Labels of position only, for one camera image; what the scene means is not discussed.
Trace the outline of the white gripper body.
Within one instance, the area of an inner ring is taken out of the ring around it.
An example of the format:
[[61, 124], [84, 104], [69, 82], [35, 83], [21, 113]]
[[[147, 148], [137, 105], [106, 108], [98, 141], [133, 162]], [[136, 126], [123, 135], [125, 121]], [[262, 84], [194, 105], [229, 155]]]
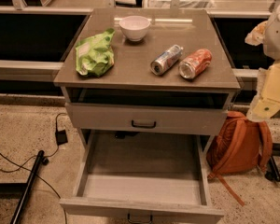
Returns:
[[263, 51], [266, 56], [280, 60], [280, 4], [274, 9], [267, 21]]

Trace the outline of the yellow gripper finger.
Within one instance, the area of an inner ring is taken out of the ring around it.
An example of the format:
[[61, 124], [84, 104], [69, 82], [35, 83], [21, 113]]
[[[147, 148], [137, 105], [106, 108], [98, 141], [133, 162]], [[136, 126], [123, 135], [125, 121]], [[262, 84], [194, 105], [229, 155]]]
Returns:
[[251, 46], [258, 46], [263, 43], [264, 33], [266, 28], [266, 21], [259, 23], [253, 30], [246, 36], [245, 42]]
[[280, 110], [280, 61], [268, 69], [260, 68], [257, 76], [257, 94], [254, 96], [246, 117], [255, 122], [270, 119]]

